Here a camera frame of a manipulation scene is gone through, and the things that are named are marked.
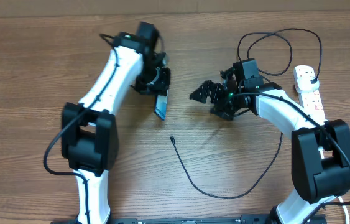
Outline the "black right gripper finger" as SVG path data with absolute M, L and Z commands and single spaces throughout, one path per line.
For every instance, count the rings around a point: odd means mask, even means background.
M 228 110 L 219 110 L 215 107 L 210 109 L 210 113 L 224 119 L 226 121 L 232 121 L 234 119 L 234 112 Z
M 214 83 L 211 80 L 204 81 L 200 87 L 190 94 L 190 99 L 200 103 L 206 103 L 207 97 L 211 95 Z

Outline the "Galaxy S24+ smartphone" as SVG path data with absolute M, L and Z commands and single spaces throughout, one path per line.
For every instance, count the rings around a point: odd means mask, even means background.
M 167 113 L 167 103 L 168 103 L 169 90 L 166 90 L 166 95 L 157 95 L 155 98 L 155 108 L 154 113 L 164 121 L 166 119 Z

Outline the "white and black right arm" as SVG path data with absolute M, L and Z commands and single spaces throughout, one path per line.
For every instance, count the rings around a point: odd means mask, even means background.
M 350 128 L 341 119 L 310 114 L 282 88 L 264 81 L 254 59 L 236 62 L 220 73 L 223 82 L 207 80 L 190 99 L 214 105 L 210 112 L 233 120 L 238 110 L 271 122 L 292 142 L 294 190 L 267 215 L 243 215 L 243 223 L 326 223 L 318 210 L 341 206 L 335 198 L 350 190 Z

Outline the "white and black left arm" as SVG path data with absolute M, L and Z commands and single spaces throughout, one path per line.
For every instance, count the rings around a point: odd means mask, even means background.
M 129 89 L 155 98 L 154 113 L 164 120 L 171 71 L 168 55 L 156 52 L 159 30 L 140 22 L 135 34 L 101 34 L 111 46 L 95 84 L 78 103 L 62 110 L 62 156 L 76 177 L 80 210 L 72 223 L 109 223 L 108 176 L 119 151 L 116 115 Z

